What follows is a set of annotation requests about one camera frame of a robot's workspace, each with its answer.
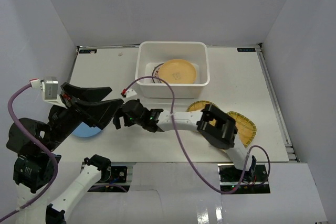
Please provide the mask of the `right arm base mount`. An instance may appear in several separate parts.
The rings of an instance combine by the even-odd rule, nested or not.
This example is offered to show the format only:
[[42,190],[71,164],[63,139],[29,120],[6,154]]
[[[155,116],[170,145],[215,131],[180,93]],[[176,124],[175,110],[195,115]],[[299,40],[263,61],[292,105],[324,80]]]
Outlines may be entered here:
[[[268,180],[268,171],[264,164],[256,164],[253,158],[253,168],[245,172],[240,187],[234,194],[269,194],[270,186]],[[218,164],[219,184],[221,191],[233,190],[241,176],[241,170],[235,168],[234,165]]]

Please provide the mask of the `yellow plastic plate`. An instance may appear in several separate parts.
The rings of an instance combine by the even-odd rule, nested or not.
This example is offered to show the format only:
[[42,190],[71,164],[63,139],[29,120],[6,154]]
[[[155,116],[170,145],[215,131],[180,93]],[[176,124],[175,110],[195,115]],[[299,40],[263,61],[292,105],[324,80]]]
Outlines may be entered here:
[[157,75],[169,84],[193,84],[197,71],[189,61],[174,59],[161,65]]

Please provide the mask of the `orange sunburst pattern plate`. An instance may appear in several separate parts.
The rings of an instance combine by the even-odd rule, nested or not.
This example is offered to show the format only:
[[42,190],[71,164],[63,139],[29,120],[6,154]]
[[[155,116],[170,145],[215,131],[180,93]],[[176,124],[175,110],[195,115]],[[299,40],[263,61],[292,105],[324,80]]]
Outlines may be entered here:
[[155,66],[153,71],[152,71],[152,82],[153,83],[161,83],[160,80],[157,79],[157,77],[159,76],[159,69],[160,69],[161,65],[162,65],[162,63]]

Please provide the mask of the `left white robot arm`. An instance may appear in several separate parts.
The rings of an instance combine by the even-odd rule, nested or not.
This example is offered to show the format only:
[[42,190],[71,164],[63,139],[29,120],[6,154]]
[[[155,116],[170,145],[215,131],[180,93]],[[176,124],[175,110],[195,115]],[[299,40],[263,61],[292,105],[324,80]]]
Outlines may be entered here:
[[94,155],[85,158],[84,169],[64,193],[49,201],[49,189],[58,174],[61,156],[55,149],[81,124],[104,129],[112,120],[121,99],[107,100],[109,87],[80,88],[69,83],[48,84],[33,79],[26,89],[42,92],[45,102],[51,103],[48,122],[21,118],[13,109],[15,97],[8,102],[13,120],[9,129],[7,148],[17,154],[13,180],[18,192],[18,205],[13,211],[17,223],[66,223],[69,215],[84,194],[98,181],[110,178],[111,162]]

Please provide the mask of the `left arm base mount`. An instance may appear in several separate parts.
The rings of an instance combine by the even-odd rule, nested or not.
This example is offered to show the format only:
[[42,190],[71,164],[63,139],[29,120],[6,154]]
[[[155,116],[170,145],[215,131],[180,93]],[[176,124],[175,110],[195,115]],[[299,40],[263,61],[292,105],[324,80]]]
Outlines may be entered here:
[[90,187],[88,192],[127,193],[130,188],[127,166],[111,166],[103,179]]

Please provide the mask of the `rectangular bamboo tray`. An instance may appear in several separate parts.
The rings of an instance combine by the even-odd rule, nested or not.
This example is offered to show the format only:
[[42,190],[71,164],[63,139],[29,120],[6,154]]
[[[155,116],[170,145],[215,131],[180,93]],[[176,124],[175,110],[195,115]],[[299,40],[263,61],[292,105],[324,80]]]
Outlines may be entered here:
[[235,120],[239,138],[244,147],[247,148],[256,136],[256,125],[252,120],[238,112],[228,111],[226,114]]

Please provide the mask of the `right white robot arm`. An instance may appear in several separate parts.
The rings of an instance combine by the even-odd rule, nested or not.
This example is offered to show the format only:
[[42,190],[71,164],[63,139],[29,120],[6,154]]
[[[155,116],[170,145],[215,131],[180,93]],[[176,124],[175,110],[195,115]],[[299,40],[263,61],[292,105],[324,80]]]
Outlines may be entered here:
[[199,132],[211,146],[224,151],[237,169],[238,177],[247,182],[256,175],[256,159],[248,155],[239,135],[236,121],[218,107],[207,104],[201,110],[171,112],[164,109],[147,109],[140,100],[130,100],[122,105],[113,118],[116,129],[139,125],[155,132],[172,130]]

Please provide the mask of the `round bamboo tray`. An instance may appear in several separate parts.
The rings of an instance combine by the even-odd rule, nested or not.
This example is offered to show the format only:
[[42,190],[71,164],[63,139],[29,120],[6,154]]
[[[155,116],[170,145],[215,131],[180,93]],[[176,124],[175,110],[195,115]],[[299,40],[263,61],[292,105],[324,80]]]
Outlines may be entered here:
[[210,104],[214,107],[218,107],[215,103],[211,102],[211,101],[206,101],[206,100],[200,100],[200,101],[196,101],[194,103],[192,103],[188,108],[187,108],[187,112],[193,112],[193,111],[201,111],[205,108],[205,106],[207,104]]

